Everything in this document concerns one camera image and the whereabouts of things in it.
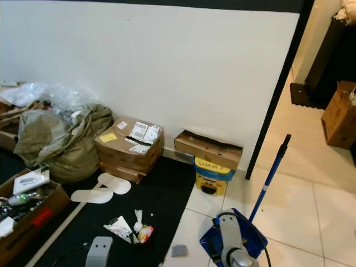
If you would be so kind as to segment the olive woven sack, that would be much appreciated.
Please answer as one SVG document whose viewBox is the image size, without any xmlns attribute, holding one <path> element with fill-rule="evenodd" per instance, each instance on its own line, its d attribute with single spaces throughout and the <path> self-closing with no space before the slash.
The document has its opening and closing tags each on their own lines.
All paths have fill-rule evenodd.
<svg viewBox="0 0 356 267">
<path fill-rule="evenodd" d="M 14 153 L 28 167 L 47 167 L 60 184 L 86 180 L 99 168 L 94 139 L 114 123 L 112 110 L 89 104 L 78 110 L 28 110 L 19 119 Z"/>
</svg>

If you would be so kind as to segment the crumpled white wrapper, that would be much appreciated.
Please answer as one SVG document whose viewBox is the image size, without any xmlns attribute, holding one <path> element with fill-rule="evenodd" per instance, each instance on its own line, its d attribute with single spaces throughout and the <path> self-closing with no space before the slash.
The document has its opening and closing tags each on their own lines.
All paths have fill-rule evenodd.
<svg viewBox="0 0 356 267">
<path fill-rule="evenodd" d="M 136 242 L 134 229 L 125 221 L 123 216 L 112 219 L 109 224 L 103 227 L 129 244 L 135 244 Z"/>
</svg>

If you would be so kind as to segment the long open cardboard box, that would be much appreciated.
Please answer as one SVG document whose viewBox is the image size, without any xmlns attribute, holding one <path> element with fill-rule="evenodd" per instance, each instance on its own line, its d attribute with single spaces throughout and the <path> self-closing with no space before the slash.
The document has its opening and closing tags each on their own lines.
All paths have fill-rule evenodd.
<svg viewBox="0 0 356 267">
<path fill-rule="evenodd" d="M 175 137 L 175 150 L 230 170 L 236 170 L 239 167 L 243 153 L 243 148 L 239 145 L 211 139 L 188 130 L 183 130 Z"/>
</svg>

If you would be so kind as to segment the clear plastic bottle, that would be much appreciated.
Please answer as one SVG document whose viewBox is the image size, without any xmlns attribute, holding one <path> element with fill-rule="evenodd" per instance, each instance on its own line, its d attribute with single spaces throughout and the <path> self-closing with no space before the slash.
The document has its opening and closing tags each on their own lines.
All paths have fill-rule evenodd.
<svg viewBox="0 0 356 267">
<path fill-rule="evenodd" d="M 28 191 L 10 196 L 7 199 L 7 204 L 10 206 L 21 206 L 28 204 L 37 204 L 46 198 L 46 194 L 40 191 Z"/>
</svg>

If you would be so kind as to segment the black floor mat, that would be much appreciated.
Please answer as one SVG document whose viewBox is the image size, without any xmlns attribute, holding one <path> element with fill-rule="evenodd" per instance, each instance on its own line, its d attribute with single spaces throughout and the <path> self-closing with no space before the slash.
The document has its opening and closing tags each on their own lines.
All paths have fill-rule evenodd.
<svg viewBox="0 0 356 267">
<path fill-rule="evenodd" d="M 70 201 L 8 262 L 8 267 L 85 267 L 92 240 L 110 236 L 105 226 L 119 216 L 135 223 L 137 210 L 154 232 L 144 244 L 129 244 L 115 236 L 107 267 L 158 267 L 170 251 L 193 186 L 190 165 L 161 157 L 149 175 L 126 194 L 115 195 L 105 204 L 81 206 Z"/>
</svg>

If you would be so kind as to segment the clear plastic bag pile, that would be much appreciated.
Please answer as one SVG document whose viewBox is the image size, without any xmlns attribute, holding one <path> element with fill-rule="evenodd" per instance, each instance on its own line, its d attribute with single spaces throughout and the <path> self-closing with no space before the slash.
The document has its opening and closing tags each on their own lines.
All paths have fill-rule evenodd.
<svg viewBox="0 0 356 267">
<path fill-rule="evenodd" d="M 100 100 L 94 92 L 84 87 L 63 86 L 55 83 L 26 82 L 18 86 L 22 100 L 47 101 L 56 113 L 81 110 Z"/>
</svg>

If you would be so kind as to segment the yellow and blue bucket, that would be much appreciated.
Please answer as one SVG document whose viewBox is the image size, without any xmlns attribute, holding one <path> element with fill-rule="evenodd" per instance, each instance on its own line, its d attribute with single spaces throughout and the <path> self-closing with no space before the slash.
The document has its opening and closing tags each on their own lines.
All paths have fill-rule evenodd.
<svg viewBox="0 0 356 267">
<path fill-rule="evenodd" d="M 228 182 L 235 175 L 235 170 L 198 157 L 194 157 L 193 166 L 196 174 L 195 186 L 206 194 L 224 195 Z"/>
</svg>

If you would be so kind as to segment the beige cloth bundle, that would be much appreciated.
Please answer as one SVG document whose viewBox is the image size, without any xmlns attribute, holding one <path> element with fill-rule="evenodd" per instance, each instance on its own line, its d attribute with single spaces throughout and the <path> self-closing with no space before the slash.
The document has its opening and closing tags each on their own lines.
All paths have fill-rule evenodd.
<svg viewBox="0 0 356 267">
<path fill-rule="evenodd" d="M 356 25 L 356 0 L 342 0 L 340 10 L 333 18 L 345 21 L 347 26 Z"/>
</svg>

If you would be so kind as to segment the blue long-handled dustpan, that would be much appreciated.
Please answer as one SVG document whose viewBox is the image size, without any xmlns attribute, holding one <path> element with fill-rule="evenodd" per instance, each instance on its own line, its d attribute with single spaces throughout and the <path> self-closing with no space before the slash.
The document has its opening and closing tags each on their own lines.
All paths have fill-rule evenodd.
<svg viewBox="0 0 356 267">
<path fill-rule="evenodd" d="M 290 140 L 291 134 L 287 134 L 283 140 L 283 143 L 278 149 L 277 155 L 275 155 L 275 160 L 272 164 L 272 167 L 270 168 L 269 175 L 265 179 L 264 186 L 260 190 L 260 194 L 256 200 L 256 203 L 254 204 L 250 216 L 246 217 L 242 215 L 242 213 L 235 208 L 224 210 L 217 214 L 216 217 L 211 219 L 211 228 L 209 228 L 204 236 L 199 239 L 199 244 L 203 247 L 204 251 L 206 251 L 211 261 L 217 267 L 224 267 L 223 259 L 221 256 L 223 251 L 223 242 L 220 234 L 219 219 L 217 219 L 217 216 L 224 213 L 232 213 L 238 217 L 244 249 L 252 258 L 256 260 L 253 267 L 259 267 L 259 256 L 262 254 L 264 254 L 267 259 L 267 267 L 272 267 L 269 250 L 267 249 L 269 242 L 267 241 L 267 238 L 264 236 L 264 234 L 262 234 L 253 224 L 253 221 L 256 217 L 257 211 L 259 211 L 260 205 L 264 201 L 265 193 L 267 192 L 270 183 L 272 183 L 275 173 L 283 157 L 285 156 Z"/>
</svg>

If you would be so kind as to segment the white product box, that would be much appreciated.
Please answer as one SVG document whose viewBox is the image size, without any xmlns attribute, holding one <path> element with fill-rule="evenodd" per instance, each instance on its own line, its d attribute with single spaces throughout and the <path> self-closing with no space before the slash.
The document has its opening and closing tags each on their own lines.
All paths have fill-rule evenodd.
<svg viewBox="0 0 356 267">
<path fill-rule="evenodd" d="M 50 170 L 48 167 L 40 167 L 35 170 L 28 171 L 24 175 L 20 175 L 14 179 L 13 194 L 21 194 L 39 186 L 45 185 L 50 181 Z"/>
</svg>

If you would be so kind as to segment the tall brown cardboard box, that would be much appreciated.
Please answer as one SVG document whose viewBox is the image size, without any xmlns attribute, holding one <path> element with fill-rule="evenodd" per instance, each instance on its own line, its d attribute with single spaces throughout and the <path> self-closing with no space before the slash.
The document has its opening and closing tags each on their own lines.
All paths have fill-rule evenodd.
<svg viewBox="0 0 356 267">
<path fill-rule="evenodd" d="M 327 145 L 349 149 L 356 143 L 356 82 L 338 81 L 321 122 Z"/>
</svg>

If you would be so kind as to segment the open cardboard box of clutter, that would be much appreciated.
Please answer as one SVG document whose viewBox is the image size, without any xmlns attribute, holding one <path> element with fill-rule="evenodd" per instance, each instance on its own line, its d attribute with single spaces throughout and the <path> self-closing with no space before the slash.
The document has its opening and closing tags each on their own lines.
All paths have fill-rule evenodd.
<svg viewBox="0 0 356 267">
<path fill-rule="evenodd" d="M 70 198 L 63 186 L 49 181 L 45 186 L 43 201 L 28 209 L 23 216 L 16 216 L 12 231 L 0 236 L 0 267 L 9 267 L 10 262 L 28 243 L 69 204 Z"/>
</svg>

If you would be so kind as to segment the cardboard box with shipping labels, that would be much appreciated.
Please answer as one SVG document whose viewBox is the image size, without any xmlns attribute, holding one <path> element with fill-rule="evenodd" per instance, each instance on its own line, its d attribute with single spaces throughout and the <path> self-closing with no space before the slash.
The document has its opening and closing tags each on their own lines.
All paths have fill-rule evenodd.
<svg viewBox="0 0 356 267">
<path fill-rule="evenodd" d="M 120 115 L 94 142 L 101 163 L 147 175 L 162 156 L 164 129 Z"/>
</svg>

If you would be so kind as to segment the orange snack packet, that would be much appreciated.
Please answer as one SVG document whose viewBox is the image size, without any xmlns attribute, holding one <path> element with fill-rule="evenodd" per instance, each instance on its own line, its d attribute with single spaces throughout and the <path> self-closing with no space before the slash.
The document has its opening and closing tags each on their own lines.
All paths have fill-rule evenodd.
<svg viewBox="0 0 356 267">
<path fill-rule="evenodd" d="M 144 244 L 153 234 L 154 227 L 150 225 L 135 225 L 136 238 L 139 244 Z"/>
</svg>

